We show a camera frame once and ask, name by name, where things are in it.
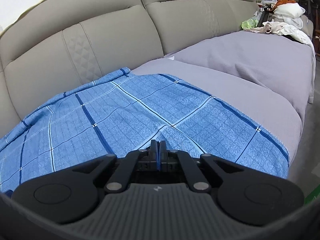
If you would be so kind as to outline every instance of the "blue checkered fabric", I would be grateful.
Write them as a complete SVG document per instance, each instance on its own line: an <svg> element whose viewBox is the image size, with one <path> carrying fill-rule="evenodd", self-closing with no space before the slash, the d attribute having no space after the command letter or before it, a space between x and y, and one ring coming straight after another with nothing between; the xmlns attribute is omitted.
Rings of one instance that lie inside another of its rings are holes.
<svg viewBox="0 0 320 240"><path fill-rule="evenodd" d="M286 147L228 103L171 75L122 68L56 95L0 140L0 191L107 153L125 157L152 139L288 174Z"/></svg>

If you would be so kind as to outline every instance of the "white logo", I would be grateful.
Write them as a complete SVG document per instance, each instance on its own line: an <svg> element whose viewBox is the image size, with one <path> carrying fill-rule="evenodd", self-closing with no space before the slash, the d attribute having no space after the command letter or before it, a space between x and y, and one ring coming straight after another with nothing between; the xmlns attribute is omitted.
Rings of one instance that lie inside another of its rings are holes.
<svg viewBox="0 0 320 240"><path fill-rule="evenodd" d="M154 187L153 189L154 189L155 191L162 190L162 188L161 188L160 186Z"/></svg>

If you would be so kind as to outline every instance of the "ribbed gray panel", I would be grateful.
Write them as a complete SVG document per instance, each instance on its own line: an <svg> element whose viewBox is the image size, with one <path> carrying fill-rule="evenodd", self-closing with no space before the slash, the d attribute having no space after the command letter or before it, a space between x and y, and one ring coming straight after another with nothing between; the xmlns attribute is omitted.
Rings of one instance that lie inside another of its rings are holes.
<svg viewBox="0 0 320 240"><path fill-rule="evenodd" d="M184 183L131 184L64 228L87 239L114 240L230 239L256 230L230 219L208 194L191 192Z"/></svg>

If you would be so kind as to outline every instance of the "green object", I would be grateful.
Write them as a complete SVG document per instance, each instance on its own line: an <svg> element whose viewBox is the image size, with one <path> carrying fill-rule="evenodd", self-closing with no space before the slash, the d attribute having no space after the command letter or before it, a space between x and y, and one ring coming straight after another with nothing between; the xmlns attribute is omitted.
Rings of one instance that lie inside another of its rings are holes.
<svg viewBox="0 0 320 240"><path fill-rule="evenodd" d="M242 29L255 28L255 27L257 27L258 23L259 23L259 20L251 18L249 20L244 21L241 24L241 27L242 27Z"/></svg>
<svg viewBox="0 0 320 240"><path fill-rule="evenodd" d="M304 200L305 204L310 203L311 201L315 200L316 198L320 197L320 185L316 187Z"/></svg>

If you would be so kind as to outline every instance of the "beige leather sofa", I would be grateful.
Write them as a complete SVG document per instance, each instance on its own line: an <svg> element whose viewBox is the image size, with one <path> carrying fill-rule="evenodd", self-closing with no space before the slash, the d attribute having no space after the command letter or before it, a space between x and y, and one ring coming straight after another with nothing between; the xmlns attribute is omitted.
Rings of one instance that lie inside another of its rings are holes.
<svg viewBox="0 0 320 240"><path fill-rule="evenodd" d="M302 121L287 99L163 58L239 31L256 10L255 0L45 0L0 37L0 137L54 95L126 66L135 74L169 73L220 97L277 136L292 160Z"/></svg>

